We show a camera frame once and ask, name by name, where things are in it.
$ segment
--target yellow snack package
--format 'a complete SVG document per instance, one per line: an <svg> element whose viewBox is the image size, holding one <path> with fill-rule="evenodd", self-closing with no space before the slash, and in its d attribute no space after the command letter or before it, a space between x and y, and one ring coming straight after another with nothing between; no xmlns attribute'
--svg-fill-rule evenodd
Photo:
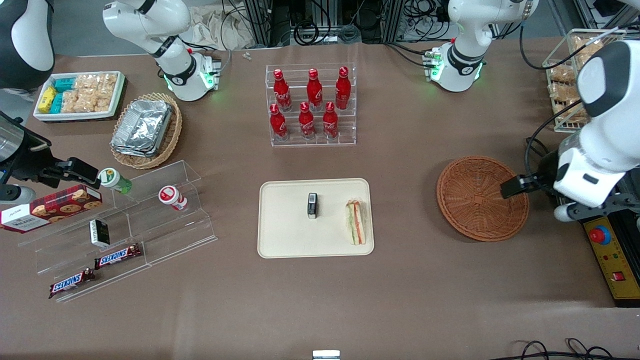
<svg viewBox="0 0 640 360"><path fill-rule="evenodd" d="M38 103L38 111L44 114L48 114L51 111L51 104L53 104L53 99L55 99L58 92L53 86L49 86L44 93L42 93L42 98Z"/></svg>

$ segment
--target cookie box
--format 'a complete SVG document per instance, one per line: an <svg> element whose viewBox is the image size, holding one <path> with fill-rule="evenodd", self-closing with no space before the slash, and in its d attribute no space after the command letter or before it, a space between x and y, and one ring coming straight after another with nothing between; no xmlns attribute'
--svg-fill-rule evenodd
<svg viewBox="0 0 640 360"><path fill-rule="evenodd" d="M123 89L125 86L125 76L120 71L96 71L96 72L68 72L64 74L51 74L46 83L42 85L40 89L40 95L36 104L40 104L44 92L49 86L53 86L57 79L76 78L78 75L98 75L102 72L109 72L117 74L116 85L111 96L111 102L109 104L109 110L89 113L57 113L48 114L42 113L38 106L33 109L33 116L42 122L84 122L84 121L100 121L100 120L114 120L112 117L118 110L120 100L123 95Z"/></svg>
<svg viewBox="0 0 640 360"><path fill-rule="evenodd" d="M27 233L102 205L102 195L83 184L72 186L31 204L18 205L0 213L0 229Z"/></svg>

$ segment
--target yellow control panel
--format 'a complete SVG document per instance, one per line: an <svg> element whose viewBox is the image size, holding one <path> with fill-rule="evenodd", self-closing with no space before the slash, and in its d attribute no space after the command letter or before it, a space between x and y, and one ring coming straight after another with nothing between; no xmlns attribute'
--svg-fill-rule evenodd
<svg viewBox="0 0 640 360"><path fill-rule="evenodd" d="M607 279L614 299L640 299L640 287L609 219L602 217L583 224L602 273Z"/></svg>

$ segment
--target red button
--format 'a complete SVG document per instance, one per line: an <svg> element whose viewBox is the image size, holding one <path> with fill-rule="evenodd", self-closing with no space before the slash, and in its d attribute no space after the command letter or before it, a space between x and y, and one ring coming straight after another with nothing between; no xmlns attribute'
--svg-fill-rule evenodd
<svg viewBox="0 0 640 360"><path fill-rule="evenodd" d="M604 242L604 240L606 239L606 235L604 234L604 231L600 229L592 229L589 232L589 239L591 239L591 241L595 243L600 244Z"/></svg>
<svg viewBox="0 0 640 360"><path fill-rule="evenodd" d="M613 281L624 281L625 280L625 274L623 274L622 271L614 272L611 275L613 275Z"/></svg>

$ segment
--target round wicker basket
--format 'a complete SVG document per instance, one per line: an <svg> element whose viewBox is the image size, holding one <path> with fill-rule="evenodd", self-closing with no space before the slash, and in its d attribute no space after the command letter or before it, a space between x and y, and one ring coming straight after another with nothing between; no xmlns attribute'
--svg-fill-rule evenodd
<svg viewBox="0 0 640 360"><path fill-rule="evenodd" d="M167 102L168 104L171 104L173 108L171 119L169 120L170 123L166 128L164 140L162 142L162 145L160 146L158 155L154 156L153 158L143 158L141 156L120 154L113 149L111 149L111 153L113 153L113 156L116 158L116 160L123 165L138 169L154 168L164 163L169 158L169 156L171 156L171 153L175 149L175 146L178 144L178 138L180 137L180 131L182 130L182 114L180 114L180 109L178 108L178 104L176 104L175 100L165 94L153 93L142 95L136 100L162 100ZM133 101L130 102L129 105L127 105L123 112L121 112L113 130L113 134L115 134L118 130L118 127L120 126L120 124L122 123L122 119L124 118L124 114L127 112L132 103Z"/></svg>
<svg viewBox="0 0 640 360"><path fill-rule="evenodd" d="M440 211L459 232L479 241L514 236L529 215L526 194L503 199L500 184L516 174L505 164L485 156L453 161L438 178Z"/></svg>

